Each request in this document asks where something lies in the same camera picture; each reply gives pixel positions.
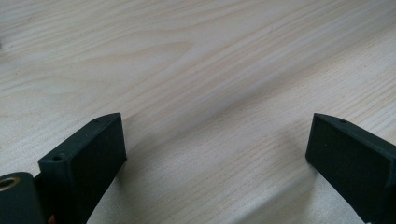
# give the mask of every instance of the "hole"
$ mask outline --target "hole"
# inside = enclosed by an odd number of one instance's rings
[[[56,155],[53,160],[54,161],[62,161],[64,159],[64,154]]]
[[[3,180],[0,180],[0,191],[11,189],[16,186],[20,182],[18,177],[9,177]]]

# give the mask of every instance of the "black block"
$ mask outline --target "black block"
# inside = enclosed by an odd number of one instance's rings
[[[346,120],[315,114],[305,156],[364,222],[396,223],[396,146]]]
[[[125,160],[120,114],[94,119],[39,160],[57,223],[86,223]]]

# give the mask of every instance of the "wooden table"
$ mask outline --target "wooden table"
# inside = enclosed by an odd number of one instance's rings
[[[121,112],[90,223],[362,223],[306,163],[313,113],[396,143],[395,1],[3,0],[0,43],[0,175]]]

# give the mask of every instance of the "black plastic part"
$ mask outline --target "black plastic part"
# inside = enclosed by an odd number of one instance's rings
[[[305,156],[364,222],[396,223],[396,146],[346,120],[315,114]]]
[[[57,224],[86,223],[125,161],[120,114],[89,122],[39,160]]]
[[[46,224],[35,182],[29,173],[19,172],[0,177],[0,223]]]

